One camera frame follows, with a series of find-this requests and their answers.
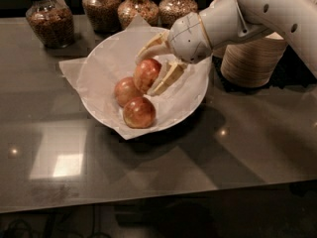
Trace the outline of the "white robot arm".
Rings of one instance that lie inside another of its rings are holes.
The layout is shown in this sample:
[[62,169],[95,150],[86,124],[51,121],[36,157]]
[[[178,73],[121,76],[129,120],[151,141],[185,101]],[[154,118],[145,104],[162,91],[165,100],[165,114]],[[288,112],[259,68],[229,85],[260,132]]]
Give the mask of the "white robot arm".
[[209,58],[215,49],[280,34],[305,65],[317,69],[317,5],[313,0],[218,0],[178,19],[139,51],[136,61],[159,55],[176,57],[148,91],[164,93],[187,66]]

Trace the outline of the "white rounded gripper body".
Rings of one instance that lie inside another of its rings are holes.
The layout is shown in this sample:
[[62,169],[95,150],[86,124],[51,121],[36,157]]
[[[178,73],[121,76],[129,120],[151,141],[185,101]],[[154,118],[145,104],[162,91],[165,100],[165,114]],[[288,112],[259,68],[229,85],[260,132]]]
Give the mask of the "white rounded gripper body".
[[189,13],[176,20],[169,30],[167,42],[171,52],[188,63],[199,63],[212,54],[198,13]]

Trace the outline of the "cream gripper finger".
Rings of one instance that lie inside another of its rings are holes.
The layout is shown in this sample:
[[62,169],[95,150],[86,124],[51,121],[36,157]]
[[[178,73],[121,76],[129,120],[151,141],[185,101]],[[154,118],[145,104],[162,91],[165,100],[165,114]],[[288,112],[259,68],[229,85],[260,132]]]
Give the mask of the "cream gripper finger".
[[158,78],[147,91],[149,96],[159,96],[177,82],[184,74],[188,64],[180,60],[166,61],[158,74]]
[[169,54],[168,35],[169,30],[166,30],[152,37],[136,55],[136,63],[140,63],[142,60],[151,59],[155,56]]

